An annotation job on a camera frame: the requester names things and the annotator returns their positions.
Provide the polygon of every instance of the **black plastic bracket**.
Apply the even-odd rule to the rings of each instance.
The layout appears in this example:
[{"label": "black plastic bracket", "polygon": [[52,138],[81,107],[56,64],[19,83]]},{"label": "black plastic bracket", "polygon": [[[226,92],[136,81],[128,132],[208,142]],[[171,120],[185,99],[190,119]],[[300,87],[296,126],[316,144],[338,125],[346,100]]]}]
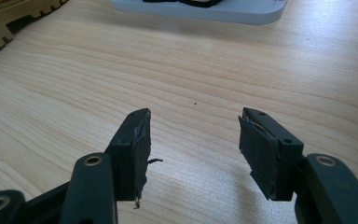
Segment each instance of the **black plastic bracket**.
[{"label": "black plastic bracket", "polygon": [[302,155],[303,143],[268,114],[244,108],[240,150],[267,199],[291,201],[299,223],[358,223],[358,179],[337,158]]},{"label": "black plastic bracket", "polygon": [[116,201],[139,199],[150,155],[150,110],[130,113],[104,153],[76,162],[70,182],[26,202],[0,191],[0,224],[117,223]]}]

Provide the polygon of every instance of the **wooden table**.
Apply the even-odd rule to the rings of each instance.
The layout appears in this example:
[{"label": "wooden table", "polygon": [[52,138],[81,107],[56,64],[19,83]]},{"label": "wooden table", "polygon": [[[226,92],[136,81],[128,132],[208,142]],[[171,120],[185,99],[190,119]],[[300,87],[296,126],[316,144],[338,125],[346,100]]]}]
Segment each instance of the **wooden table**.
[{"label": "wooden table", "polygon": [[121,223],[296,223],[267,201],[238,149],[244,106],[269,113],[358,177],[358,2],[290,1],[250,26],[70,0],[0,51],[0,189],[27,200],[104,151],[131,111],[152,111],[141,209]]}]

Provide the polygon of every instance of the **wood grain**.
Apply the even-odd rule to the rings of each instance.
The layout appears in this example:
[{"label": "wood grain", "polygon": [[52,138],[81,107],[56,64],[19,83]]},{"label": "wood grain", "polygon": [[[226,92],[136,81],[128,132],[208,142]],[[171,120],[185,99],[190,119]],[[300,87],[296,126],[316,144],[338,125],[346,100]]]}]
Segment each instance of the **wood grain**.
[{"label": "wood grain", "polygon": [[29,200],[152,111],[142,207],[121,223],[296,223],[238,150],[244,106],[269,113],[358,177],[358,2],[291,1],[264,26],[116,11],[71,0],[0,50],[0,189]]}]

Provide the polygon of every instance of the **white object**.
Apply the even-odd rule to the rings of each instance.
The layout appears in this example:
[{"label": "white object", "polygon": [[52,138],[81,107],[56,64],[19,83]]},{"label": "white object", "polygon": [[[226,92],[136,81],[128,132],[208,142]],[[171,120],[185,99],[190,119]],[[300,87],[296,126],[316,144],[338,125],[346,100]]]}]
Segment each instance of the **white object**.
[{"label": "white object", "polygon": [[261,25],[280,19],[288,0],[222,0],[207,8],[192,7],[180,2],[112,1],[118,10]]}]

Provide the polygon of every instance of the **black object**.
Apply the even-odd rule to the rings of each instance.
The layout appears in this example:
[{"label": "black object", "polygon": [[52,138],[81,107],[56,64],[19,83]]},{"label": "black object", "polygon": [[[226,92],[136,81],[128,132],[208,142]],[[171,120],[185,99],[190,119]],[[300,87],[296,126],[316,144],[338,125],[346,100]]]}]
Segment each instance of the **black object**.
[{"label": "black object", "polygon": [[[143,0],[148,3],[158,3],[158,2],[177,2],[178,0]],[[209,1],[194,1],[194,0],[179,0],[180,3],[190,5],[192,7],[212,7],[222,0],[209,0]]]},{"label": "black object", "polygon": [[150,155],[150,110],[130,113],[104,153],[76,162],[71,181],[29,202],[0,191],[0,224],[117,223],[116,201],[142,197]]},{"label": "black object", "polygon": [[291,201],[299,223],[358,223],[358,179],[337,158],[302,155],[303,143],[268,114],[244,108],[240,150],[267,199]]}]

